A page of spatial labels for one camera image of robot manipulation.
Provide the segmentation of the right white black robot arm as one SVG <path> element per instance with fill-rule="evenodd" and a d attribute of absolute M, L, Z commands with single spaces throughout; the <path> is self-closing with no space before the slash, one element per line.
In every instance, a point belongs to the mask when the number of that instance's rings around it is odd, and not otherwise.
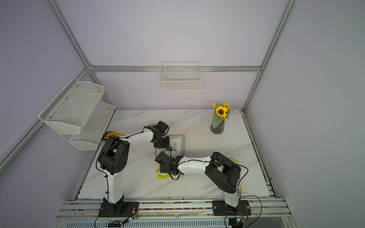
<path fill-rule="evenodd" d="M 219 152 L 204 158 L 186 156 L 172 157 L 160 152 L 155 161 L 160 165 L 160 172 L 170 176 L 186 174 L 206 175 L 224 192 L 224 202 L 231 208 L 237 208 L 240 202 L 239 182 L 241 166 Z"/>

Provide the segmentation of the yellow green white cloth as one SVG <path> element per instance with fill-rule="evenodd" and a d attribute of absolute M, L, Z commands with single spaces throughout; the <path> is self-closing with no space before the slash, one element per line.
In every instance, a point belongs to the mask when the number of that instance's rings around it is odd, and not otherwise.
<path fill-rule="evenodd" d="M 156 169 L 156 177 L 159 179 L 167 179 L 170 178 L 170 175 L 167 173 L 161 173 L 160 169 Z"/>

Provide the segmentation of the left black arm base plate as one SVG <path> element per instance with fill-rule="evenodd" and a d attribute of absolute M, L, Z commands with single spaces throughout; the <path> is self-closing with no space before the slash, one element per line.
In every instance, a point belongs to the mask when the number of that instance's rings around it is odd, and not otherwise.
<path fill-rule="evenodd" d="M 101 203 L 98 213 L 100 218 L 129 218 L 137 214 L 139 202 L 122 202 L 112 206 L 109 202 Z"/>

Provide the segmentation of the green picture frame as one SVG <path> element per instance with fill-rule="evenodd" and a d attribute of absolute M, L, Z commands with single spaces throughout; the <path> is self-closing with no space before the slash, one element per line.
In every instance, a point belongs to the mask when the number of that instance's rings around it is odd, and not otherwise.
<path fill-rule="evenodd" d="M 185 151 L 185 135 L 167 135 L 170 139 L 170 146 L 165 153 L 172 157 L 183 156 Z"/>

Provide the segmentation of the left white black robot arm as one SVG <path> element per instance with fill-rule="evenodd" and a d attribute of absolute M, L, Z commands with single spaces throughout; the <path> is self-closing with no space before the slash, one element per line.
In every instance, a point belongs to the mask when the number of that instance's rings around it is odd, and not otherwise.
<path fill-rule="evenodd" d="M 106 205 L 118 205 L 123 201 L 121 179 L 118 174 L 126 167 L 129 151 L 141 144 L 151 142 L 154 148 L 164 149 L 170 145 L 166 136 L 168 126 L 156 124 L 143 127 L 139 132 L 123 135 L 117 132 L 105 132 L 103 144 L 96 161 L 96 169 L 104 174 L 106 181 Z"/>

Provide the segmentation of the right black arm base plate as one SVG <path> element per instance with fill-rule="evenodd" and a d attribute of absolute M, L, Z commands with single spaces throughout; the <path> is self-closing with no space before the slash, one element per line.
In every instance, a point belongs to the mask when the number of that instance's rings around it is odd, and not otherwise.
<path fill-rule="evenodd" d="M 213 204 L 213 214 L 214 216 L 227 216 L 227 215 L 236 215 L 236 216 L 250 216 L 252 214 L 251 207 L 247 200 L 239 201 L 237 207 L 229 206 L 225 203 L 224 200 L 214 200 Z"/>

